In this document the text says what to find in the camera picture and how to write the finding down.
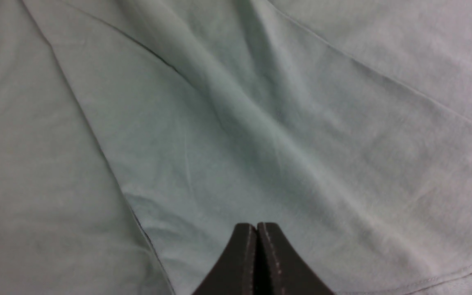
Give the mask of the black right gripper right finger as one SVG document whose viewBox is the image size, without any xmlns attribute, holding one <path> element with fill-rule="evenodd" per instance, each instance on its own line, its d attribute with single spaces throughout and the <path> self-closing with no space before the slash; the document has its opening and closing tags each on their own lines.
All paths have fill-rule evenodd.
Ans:
<svg viewBox="0 0 472 295">
<path fill-rule="evenodd" d="M 257 224 L 258 295 L 333 295 L 294 250 L 276 223 Z"/>
</svg>

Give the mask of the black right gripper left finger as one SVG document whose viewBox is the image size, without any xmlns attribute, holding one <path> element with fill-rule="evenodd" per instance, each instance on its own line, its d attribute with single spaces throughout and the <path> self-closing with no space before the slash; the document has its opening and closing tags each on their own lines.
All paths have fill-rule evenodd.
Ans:
<svg viewBox="0 0 472 295">
<path fill-rule="evenodd" d="M 252 295 L 257 234 L 253 225 L 238 223 L 221 256 L 195 295 Z"/>
</svg>

